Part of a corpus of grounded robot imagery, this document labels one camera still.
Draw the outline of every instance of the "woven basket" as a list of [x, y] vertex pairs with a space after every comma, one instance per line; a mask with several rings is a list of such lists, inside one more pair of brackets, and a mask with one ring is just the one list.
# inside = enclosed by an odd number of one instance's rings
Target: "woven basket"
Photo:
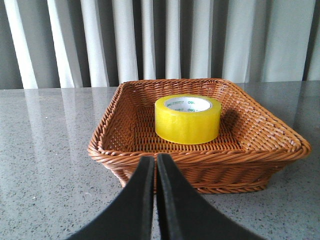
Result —
[[[222, 104], [219, 136], [184, 145], [155, 133], [154, 103], [196, 94]], [[200, 193], [243, 193], [266, 188], [272, 174], [306, 157], [310, 144], [234, 83], [224, 79], [139, 80], [121, 84], [88, 146], [125, 186], [141, 156], [170, 153]]]

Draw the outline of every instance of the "white curtain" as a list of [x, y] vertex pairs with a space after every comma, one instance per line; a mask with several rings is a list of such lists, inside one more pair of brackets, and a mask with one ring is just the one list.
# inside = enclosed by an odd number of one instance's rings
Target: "white curtain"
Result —
[[319, 0], [0, 0], [0, 89], [320, 80]]

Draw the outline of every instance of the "countertop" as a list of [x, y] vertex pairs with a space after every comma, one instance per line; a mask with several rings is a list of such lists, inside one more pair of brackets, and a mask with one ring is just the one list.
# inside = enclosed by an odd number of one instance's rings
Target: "countertop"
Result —
[[[320, 239], [320, 81], [239, 84], [312, 145], [267, 189], [202, 195], [269, 240]], [[87, 152], [116, 87], [0, 90], [0, 239], [63, 240], [119, 194]], [[157, 214], [152, 238], [160, 239]]]

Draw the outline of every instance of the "curtain fold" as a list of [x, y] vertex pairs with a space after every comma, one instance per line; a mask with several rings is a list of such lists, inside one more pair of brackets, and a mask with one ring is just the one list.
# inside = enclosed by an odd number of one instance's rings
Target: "curtain fold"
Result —
[[320, 80], [319, 2], [0, 0], [0, 89]]

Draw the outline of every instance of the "packing tape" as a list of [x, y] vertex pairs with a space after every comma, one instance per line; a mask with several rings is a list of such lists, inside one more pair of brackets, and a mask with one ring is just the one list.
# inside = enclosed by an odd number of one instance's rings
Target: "packing tape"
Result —
[[221, 103], [210, 97], [177, 94], [154, 104], [155, 132], [177, 144], [203, 144], [219, 134]]

